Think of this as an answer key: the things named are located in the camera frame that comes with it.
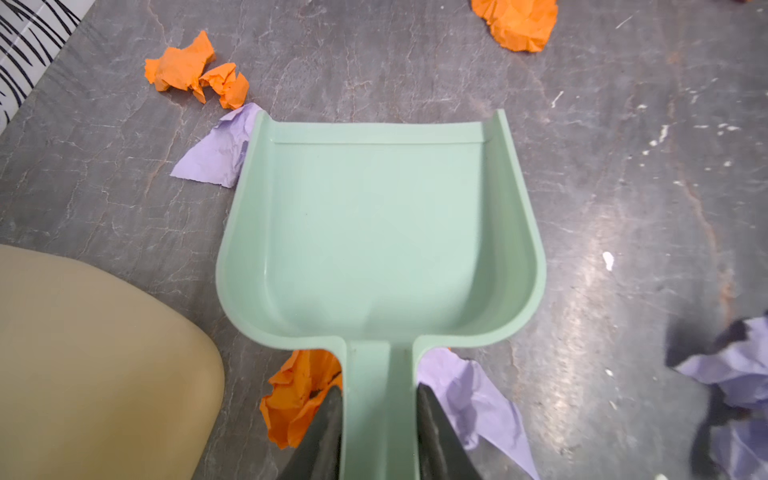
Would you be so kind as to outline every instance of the crumpled paper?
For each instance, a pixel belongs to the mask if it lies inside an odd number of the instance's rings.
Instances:
[[[296,350],[271,379],[259,410],[277,446],[297,447],[332,386],[342,388],[339,360],[326,350]]]
[[[493,38],[512,51],[541,51],[558,20],[555,0],[472,0]]]
[[[166,91],[169,87],[179,90],[192,89],[195,98],[205,103],[205,94],[199,78],[205,65],[216,60],[213,45],[208,34],[203,30],[192,41],[192,45],[179,49],[168,47],[160,58],[147,58],[144,76],[157,91]]]
[[[745,321],[746,340],[713,355],[694,355],[675,369],[717,384],[725,403],[752,418],[711,430],[710,456],[733,480],[768,480],[768,316]]]
[[[212,68],[200,77],[200,85],[210,85],[220,95],[219,103],[224,108],[240,108],[245,102],[250,84],[245,75],[236,74],[234,63],[225,63]]]
[[[422,357],[416,372],[419,383],[432,387],[465,449],[472,450],[483,437],[539,480],[520,411],[479,363],[439,348]]]
[[[203,140],[187,151],[170,175],[232,188],[243,169],[253,123],[261,107],[254,103],[224,115]]]

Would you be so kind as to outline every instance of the dustpan handle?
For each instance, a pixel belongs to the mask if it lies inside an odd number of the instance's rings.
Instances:
[[[412,350],[348,342],[340,480],[419,477]]]

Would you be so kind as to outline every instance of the orange crumpled paper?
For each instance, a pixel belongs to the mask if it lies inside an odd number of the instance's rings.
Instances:
[[[205,65],[216,60],[213,45],[208,34],[201,31],[192,41],[192,45],[179,49],[168,47],[160,58],[148,58],[144,66],[144,76],[157,91],[166,91],[169,87],[187,90],[192,88],[195,98],[205,103],[200,75]]]
[[[556,0],[472,0],[491,35],[512,51],[541,51],[558,20]]]
[[[297,447],[330,388],[342,388],[341,365],[326,350],[297,350],[270,384],[272,394],[259,406],[267,434],[282,449]]]
[[[248,80],[245,75],[235,74],[234,63],[225,63],[212,68],[200,77],[202,86],[210,85],[220,96],[219,103],[224,108],[240,108],[248,94]]]

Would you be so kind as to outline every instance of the marble countertop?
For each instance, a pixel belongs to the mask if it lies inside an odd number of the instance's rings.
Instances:
[[[258,409],[288,353],[219,305],[233,191],[169,176],[226,112],[144,79],[145,58],[202,29],[276,120],[504,108],[547,289],[518,335],[460,353],[517,402],[544,479],[714,475],[709,391],[665,363],[768,307],[768,2],[561,2],[530,55],[466,0],[97,0],[0,136],[0,243],[95,265],[210,335],[227,391],[195,479],[252,480],[290,457]],[[472,458],[488,480],[523,478],[490,445]]]

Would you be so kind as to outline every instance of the green dustpan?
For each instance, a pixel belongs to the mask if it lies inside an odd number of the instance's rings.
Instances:
[[[342,480],[418,478],[419,359],[510,336],[544,282],[504,111],[434,125],[258,114],[217,290],[251,339],[341,362]]]

